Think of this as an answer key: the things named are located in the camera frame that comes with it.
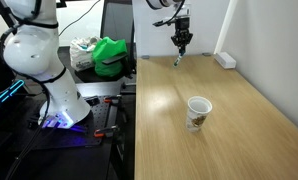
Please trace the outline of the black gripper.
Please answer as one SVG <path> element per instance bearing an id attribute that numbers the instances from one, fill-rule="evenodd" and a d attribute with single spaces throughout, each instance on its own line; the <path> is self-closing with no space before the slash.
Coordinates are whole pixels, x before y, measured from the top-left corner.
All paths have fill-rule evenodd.
<path id="1" fill-rule="evenodd" d="M 174 20 L 175 34 L 171 37 L 174 44 L 179 44 L 180 56 L 186 53 L 186 46 L 190 43 L 193 34 L 189 31 L 190 18 L 183 17 Z"/>

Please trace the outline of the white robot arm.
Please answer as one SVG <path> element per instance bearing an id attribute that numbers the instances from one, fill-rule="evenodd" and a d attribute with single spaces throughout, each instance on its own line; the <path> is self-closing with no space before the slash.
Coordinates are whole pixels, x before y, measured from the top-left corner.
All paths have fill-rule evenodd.
<path id="1" fill-rule="evenodd" d="M 59 60 L 56 0 L 4 0 L 16 23 L 0 38 L 0 56 L 15 72 L 39 83 L 48 95 L 43 127 L 69 129 L 89 114 L 70 71 Z"/>

